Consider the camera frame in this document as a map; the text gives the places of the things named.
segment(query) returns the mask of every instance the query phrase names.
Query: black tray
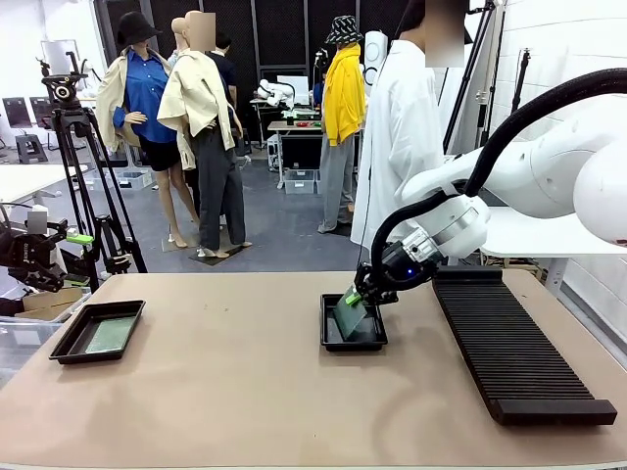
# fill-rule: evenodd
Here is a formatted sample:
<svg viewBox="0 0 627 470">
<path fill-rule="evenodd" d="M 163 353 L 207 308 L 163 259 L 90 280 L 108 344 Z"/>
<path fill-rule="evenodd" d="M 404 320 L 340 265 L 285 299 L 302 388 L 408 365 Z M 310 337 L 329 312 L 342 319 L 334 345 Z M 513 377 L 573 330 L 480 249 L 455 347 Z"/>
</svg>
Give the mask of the black tray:
<svg viewBox="0 0 627 470">
<path fill-rule="evenodd" d="M 344 341 L 333 315 L 333 308 L 337 306 L 340 299 L 342 299 L 342 295 L 337 294 L 320 296 L 320 344 L 331 353 L 381 351 L 388 344 L 388 337 L 385 334 L 379 307 L 367 306 L 366 310 L 368 310 L 369 315 L 363 320 L 366 324 L 371 322 L 375 333 L 374 341 L 371 338 L 360 339 L 359 332 L 355 333 L 355 338 L 352 341 Z"/>
<path fill-rule="evenodd" d="M 505 426 L 611 425 L 595 399 L 489 267 L 443 267 L 433 289 L 492 418 Z"/>
<path fill-rule="evenodd" d="M 52 351 L 50 360 L 58 360 L 61 364 L 78 364 L 120 359 L 126 351 L 145 305 L 144 301 L 86 305 Z M 128 326 L 124 325 L 123 328 L 127 328 L 127 331 L 123 332 L 125 336 L 117 342 L 120 344 L 119 347 L 101 352 L 87 351 L 103 321 L 122 318 L 131 318 L 132 322 Z"/>
</svg>

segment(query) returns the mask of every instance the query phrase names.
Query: cardboard box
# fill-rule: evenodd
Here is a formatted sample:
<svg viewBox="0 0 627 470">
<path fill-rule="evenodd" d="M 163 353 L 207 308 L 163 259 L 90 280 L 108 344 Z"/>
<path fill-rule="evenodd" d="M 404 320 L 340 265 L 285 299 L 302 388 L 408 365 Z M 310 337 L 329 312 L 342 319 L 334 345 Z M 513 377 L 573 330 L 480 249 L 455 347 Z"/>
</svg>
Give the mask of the cardboard box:
<svg viewBox="0 0 627 470">
<path fill-rule="evenodd" d="M 24 312 L 16 314 L 16 318 L 29 318 L 51 321 L 61 315 L 82 297 L 79 287 L 69 287 L 57 293 L 41 292 L 22 299 Z"/>
</svg>

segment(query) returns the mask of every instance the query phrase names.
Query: black panel wall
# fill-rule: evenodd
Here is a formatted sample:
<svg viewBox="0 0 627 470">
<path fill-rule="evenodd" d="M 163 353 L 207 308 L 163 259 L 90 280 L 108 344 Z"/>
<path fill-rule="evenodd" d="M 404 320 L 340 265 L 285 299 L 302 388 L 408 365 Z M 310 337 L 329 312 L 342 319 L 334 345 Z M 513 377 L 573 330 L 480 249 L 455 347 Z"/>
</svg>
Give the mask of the black panel wall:
<svg viewBox="0 0 627 470">
<path fill-rule="evenodd" d="M 253 14 L 250 0 L 205 0 L 205 12 L 216 14 L 216 26 L 233 40 L 228 58 L 237 67 L 237 115 L 257 139 L 257 115 L 249 102 L 257 90 L 257 64 L 253 38 Z"/>
<path fill-rule="evenodd" d="M 259 0 L 257 34 L 261 66 L 305 63 L 303 0 Z"/>
<path fill-rule="evenodd" d="M 107 9 L 109 11 L 109 19 L 111 20 L 111 29 L 116 39 L 117 55 L 119 55 L 122 50 L 118 44 L 118 24 L 120 23 L 120 18 L 128 12 L 141 12 L 141 7 L 139 6 L 139 0 L 115 0 L 107 3 Z"/>
<path fill-rule="evenodd" d="M 320 47 L 329 51 L 329 63 L 335 55 L 335 46 L 327 46 L 324 40 L 331 32 L 331 24 L 335 17 L 355 15 L 355 0 L 309 0 L 310 21 L 310 64 L 314 66 L 315 52 Z"/>
<path fill-rule="evenodd" d="M 382 30 L 390 41 L 396 39 L 407 0 L 362 0 L 360 12 L 360 30 L 365 35 L 368 31 Z"/>
<path fill-rule="evenodd" d="M 155 28 L 162 31 L 157 36 L 159 52 L 166 59 L 176 49 L 176 41 L 171 30 L 174 18 L 182 18 L 187 12 L 199 9 L 198 0 L 151 0 Z"/>
</svg>

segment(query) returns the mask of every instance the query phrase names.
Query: black shorts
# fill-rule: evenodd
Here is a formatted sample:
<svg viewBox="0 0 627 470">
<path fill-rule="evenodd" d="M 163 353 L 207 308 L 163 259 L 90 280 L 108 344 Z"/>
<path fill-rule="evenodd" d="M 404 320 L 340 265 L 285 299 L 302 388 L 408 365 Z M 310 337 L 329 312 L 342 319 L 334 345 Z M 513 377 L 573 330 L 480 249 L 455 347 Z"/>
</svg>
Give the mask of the black shorts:
<svg viewBox="0 0 627 470">
<path fill-rule="evenodd" d="M 154 171 L 165 171 L 180 162 L 180 154 L 176 141 L 167 144 L 151 142 L 138 135 L 141 150 L 146 154 L 148 164 Z"/>
</svg>

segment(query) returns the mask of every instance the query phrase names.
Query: gray pants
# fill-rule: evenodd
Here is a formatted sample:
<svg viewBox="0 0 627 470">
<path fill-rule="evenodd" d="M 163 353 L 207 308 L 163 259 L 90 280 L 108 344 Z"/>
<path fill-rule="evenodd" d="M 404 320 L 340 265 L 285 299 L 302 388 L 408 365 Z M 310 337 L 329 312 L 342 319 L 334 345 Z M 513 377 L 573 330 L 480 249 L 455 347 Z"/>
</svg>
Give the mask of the gray pants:
<svg viewBox="0 0 627 470">
<path fill-rule="evenodd" d="M 192 138 L 192 151 L 198 166 L 200 188 L 200 245 L 219 249 L 220 210 L 226 215 L 228 235 L 233 245 L 246 241 L 242 175 L 233 150 L 225 151 L 219 125 L 204 129 Z"/>
<path fill-rule="evenodd" d="M 320 182 L 324 201 L 324 222 L 320 228 L 334 230 L 337 223 L 350 223 L 349 204 L 353 203 L 353 167 L 355 135 L 337 147 L 331 147 L 326 134 L 322 135 Z"/>
</svg>

